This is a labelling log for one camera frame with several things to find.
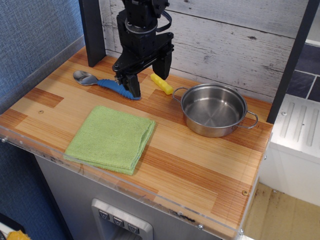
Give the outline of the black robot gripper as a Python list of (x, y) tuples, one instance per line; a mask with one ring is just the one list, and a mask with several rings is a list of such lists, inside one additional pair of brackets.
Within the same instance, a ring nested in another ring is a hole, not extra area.
[(138, 73), (152, 66), (153, 72), (161, 79), (166, 80), (169, 76), (174, 34), (156, 34), (157, 23), (148, 28), (129, 25), (125, 10), (117, 15), (116, 20), (122, 53), (112, 69), (117, 78), (124, 77), (123, 84), (133, 97), (140, 98)]

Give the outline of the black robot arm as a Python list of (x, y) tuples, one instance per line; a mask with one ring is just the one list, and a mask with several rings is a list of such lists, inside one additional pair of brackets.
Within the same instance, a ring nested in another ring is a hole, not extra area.
[(174, 34), (168, 32), (171, 16), (167, 0), (125, 0), (117, 27), (122, 53), (113, 65), (115, 81), (134, 100), (141, 97), (138, 73), (152, 67), (162, 79), (169, 76)]

